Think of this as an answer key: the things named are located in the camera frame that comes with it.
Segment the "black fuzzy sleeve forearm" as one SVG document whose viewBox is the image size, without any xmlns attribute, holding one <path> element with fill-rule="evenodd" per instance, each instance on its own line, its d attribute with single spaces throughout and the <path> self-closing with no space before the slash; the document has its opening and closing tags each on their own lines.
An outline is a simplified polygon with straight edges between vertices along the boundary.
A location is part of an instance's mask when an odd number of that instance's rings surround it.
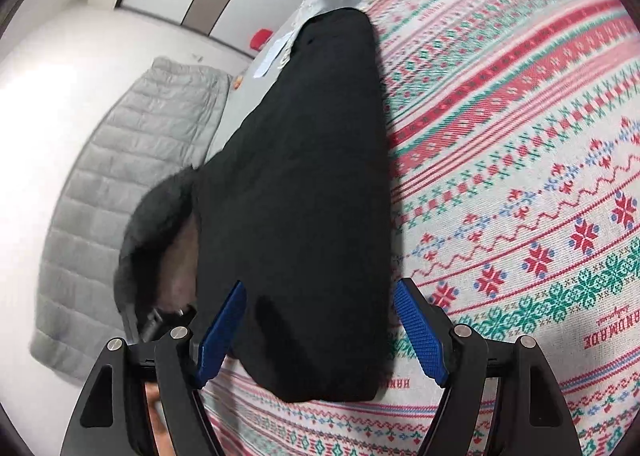
<svg viewBox="0 0 640 456">
<path fill-rule="evenodd" d="M 160 257 L 192 211 L 198 170 L 186 167 L 151 188 L 125 228 L 114 273 L 114 300 L 125 335 L 137 343 L 156 309 Z"/>
</svg>

